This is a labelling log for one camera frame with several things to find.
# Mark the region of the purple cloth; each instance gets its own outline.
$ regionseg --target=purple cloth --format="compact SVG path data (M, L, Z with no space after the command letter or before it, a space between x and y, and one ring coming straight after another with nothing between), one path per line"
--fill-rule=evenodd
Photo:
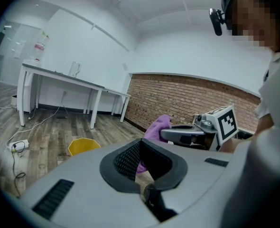
M170 118L168 115L162 115L158 117L156 121L146 130L144 138L148 140L158 140L167 143L167 140L163 139L160 135L162 129L171 128ZM137 174L147 171L147 168L143 161L140 161L137 167Z

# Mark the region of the headset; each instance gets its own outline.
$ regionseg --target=headset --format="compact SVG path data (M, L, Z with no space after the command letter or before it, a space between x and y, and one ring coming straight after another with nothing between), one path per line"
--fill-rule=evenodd
M222 18L224 13L220 9L210 9L210 19L212 21L215 34L218 36L222 35L221 25L225 23L225 20Z

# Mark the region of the electrical outlet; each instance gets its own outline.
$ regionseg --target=electrical outlet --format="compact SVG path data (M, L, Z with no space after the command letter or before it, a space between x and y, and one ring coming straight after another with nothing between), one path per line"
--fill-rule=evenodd
M27 139L25 139L25 140L21 140L21 141L16 141L16 142L11 142L10 144L9 144L9 150L11 151L11 148L12 148L12 151L13 152L15 152L15 151L22 151L23 150L23 148L24 148L24 146L25 146L25 149L26 148L28 148L29 147L29 143L28 143L28 140Z

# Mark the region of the white table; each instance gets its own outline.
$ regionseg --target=white table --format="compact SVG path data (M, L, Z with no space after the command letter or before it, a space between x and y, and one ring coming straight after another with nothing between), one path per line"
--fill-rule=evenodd
M19 117L20 117L20 124L21 126L25 126L25 121L24 121L24 109L23 109L23 96L24 96L24 84L25 84L25 78L26 78L26 74L27 72L33 73L33 74L38 74L38 86L37 86L37 95L36 95L36 108L38 108L38 101L39 101L39 93L40 93L40 86L41 86L41 80L42 80L42 76L46 76L46 77L50 77L50 78L54 78L57 80L61 80L61 81L65 81L68 83L72 83L72 84L76 84L76 85L80 85L80 86L84 86L86 88L90 89L90 93L88 94L85 102L84 102L84 111L83 113L86 113L86 110L88 109L88 114L90 112L90 105L91 105L91 100L92 100L92 92L93 90L97 91L97 96L95 98L95 102L94 102L94 107L93 107L93 112L92 112L92 117L91 117L91 122L90 122L90 129L94 128L94 124L96 122L96 118L97 118L97 112L98 112L98 105L99 105L99 101L100 101L100 97L101 97L101 93L102 91L105 92L109 92L111 94L116 95L115 96L115 100L112 106L112 115L114 114L117 102L119 97L121 96L123 98L123 100L125 100L124 103L124 107L123 107L123 112L121 115L121 120L120 122L123 122L124 116L125 116L125 112L126 112L126 108L130 99L130 95L127 94L123 94L121 92L118 91L114 91L108 88L105 88L101 85L96 85L78 78L74 78L71 76L67 76L61 73L57 73L57 72L53 72L44 68L40 68L37 66L32 66L32 65L28 65L23 63L22 67L21 67L21 71L20 71L20 75L19 75L19 82L18 82L18 91L17 91L17 109L19 111Z
M122 97L122 101L123 101L123 111L122 111L122 114L121 114L121 119L120 119L120 122L122 123L123 120L124 120L124 116L125 116L125 112L126 112L126 109L127 109L127 105L129 103L129 100L130 100L130 96L131 95L128 95L128 94L124 94L122 92L119 92L119 91L115 91L115 90L112 90L112 89L108 89L108 88L103 88L102 91L105 91L105 92L108 92L108 93L111 93L111 94L114 94L115 95L115 100L112 104L112 113L111 115L113 116L114 113L115 113L115 110L116 110L116 106L117 106L117 103L118 103L118 100L120 98L120 96ZM90 90L90 93L88 94L87 96L87 114L89 114L90 112L90 107L92 105L92 90Z

